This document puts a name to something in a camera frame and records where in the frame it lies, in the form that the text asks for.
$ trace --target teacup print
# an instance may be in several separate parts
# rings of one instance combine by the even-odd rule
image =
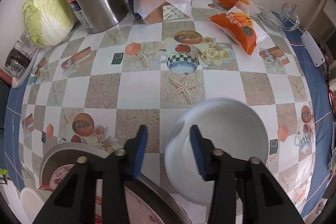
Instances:
[[[301,151],[304,153],[308,151],[310,147],[310,141],[310,135],[308,135],[307,133],[298,132],[295,134],[294,144],[295,146],[299,146],[301,148]]]
[[[199,65],[199,50],[192,44],[182,44],[173,38],[164,40],[160,50],[166,56],[167,68],[174,73],[191,74]]]

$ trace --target glass mug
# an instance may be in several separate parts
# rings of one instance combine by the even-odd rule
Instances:
[[[270,29],[294,31],[300,24],[299,16],[295,13],[296,7],[297,5],[291,0],[267,0],[259,18]],[[295,16],[296,22],[290,28],[285,27],[292,15]]]

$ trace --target tablecloth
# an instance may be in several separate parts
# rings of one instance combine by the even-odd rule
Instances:
[[[224,12],[210,9],[208,4],[213,1],[193,0],[192,18],[145,25],[128,14],[117,26],[94,35],[79,26],[65,43],[41,51],[25,90],[24,123],[18,135],[25,185],[39,186],[43,156],[58,143],[73,140],[112,151],[119,142],[133,137],[140,124],[146,124],[149,135],[143,172],[178,200],[164,169],[169,134],[189,107],[209,98],[231,97],[249,104],[263,120],[271,141],[267,167],[302,211],[314,170],[315,127],[311,120],[307,151],[295,146],[296,133],[302,131],[303,107],[312,112],[308,85],[295,51],[283,33],[273,32],[253,18],[269,36],[248,56],[210,22],[210,15]],[[198,32],[208,47],[228,53],[229,58],[225,55],[226,59],[210,67],[198,65],[189,75],[173,73],[167,68],[166,57],[161,54],[158,58],[157,53],[162,53],[167,39],[182,30]],[[259,55],[275,46],[289,60],[276,69]],[[89,56],[81,63],[73,62],[72,58],[78,58],[76,54],[88,47]],[[188,55],[180,58],[192,63]],[[89,137],[75,134],[79,131],[74,119],[83,112],[94,121],[84,119],[88,124],[82,128],[94,124]]]

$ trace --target white plate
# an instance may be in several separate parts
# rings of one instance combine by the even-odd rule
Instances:
[[[242,160],[256,156],[264,164],[268,158],[268,136],[258,114],[232,98],[205,100],[179,119],[166,145],[168,178],[182,197],[210,206],[214,182],[203,181],[198,173],[189,140],[193,124],[198,125],[203,137],[210,139],[216,148]]]

